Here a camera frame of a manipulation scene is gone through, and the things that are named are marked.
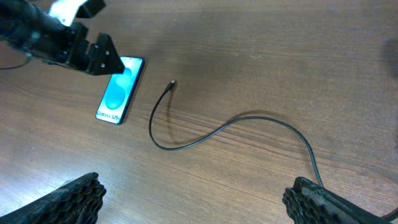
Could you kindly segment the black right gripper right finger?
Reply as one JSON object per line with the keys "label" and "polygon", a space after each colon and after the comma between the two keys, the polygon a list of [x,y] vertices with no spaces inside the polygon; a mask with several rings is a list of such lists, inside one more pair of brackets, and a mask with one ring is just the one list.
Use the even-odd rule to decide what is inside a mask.
{"label": "black right gripper right finger", "polygon": [[282,197],[295,224],[391,224],[392,214],[376,216],[304,177]]}

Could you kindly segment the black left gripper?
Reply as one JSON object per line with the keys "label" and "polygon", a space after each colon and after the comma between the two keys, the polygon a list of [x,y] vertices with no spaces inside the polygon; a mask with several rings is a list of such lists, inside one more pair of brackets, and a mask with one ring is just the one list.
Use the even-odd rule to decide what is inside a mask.
{"label": "black left gripper", "polygon": [[34,57],[93,76],[124,71],[125,66],[108,34],[99,33],[87,54],[88,28],[80,22],[58,29],[20,22],[18,28],[22,37],[21,50]]}

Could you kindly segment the blue Galaxy smartphone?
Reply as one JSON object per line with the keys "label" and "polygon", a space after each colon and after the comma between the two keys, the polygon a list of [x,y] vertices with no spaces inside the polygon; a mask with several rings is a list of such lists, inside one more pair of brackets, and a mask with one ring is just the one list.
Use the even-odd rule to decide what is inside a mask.
{"label": "blue Galaxy smartphone", "polygon": [[111,124],[121,124],[139,82],[145,61],[139,57],[120,58],[125,66],[123,73],[112,74],[95,118]]}

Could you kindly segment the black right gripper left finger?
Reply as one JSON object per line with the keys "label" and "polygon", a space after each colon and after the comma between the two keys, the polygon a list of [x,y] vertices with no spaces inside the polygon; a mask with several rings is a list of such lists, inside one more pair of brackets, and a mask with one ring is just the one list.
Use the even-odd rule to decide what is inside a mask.
{"label": "black right gripper left finger", "polygon": [[1,217],[1,223],[95,224],[106,189],[96,172],[87,173]]}

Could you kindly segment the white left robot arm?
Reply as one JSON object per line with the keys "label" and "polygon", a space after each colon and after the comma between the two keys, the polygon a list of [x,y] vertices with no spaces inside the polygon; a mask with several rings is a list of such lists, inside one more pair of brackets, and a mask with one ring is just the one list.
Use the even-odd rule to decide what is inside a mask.
{"label": "white left robot arm", "polygon": [[94,76],[122,73],[111,36],[100,33],[91,44],[87,26],[77,21],[95,17],[105,6],[103,0],[65,0],[44,12],[29,1],[1,1],[1,40],[51,65]]}

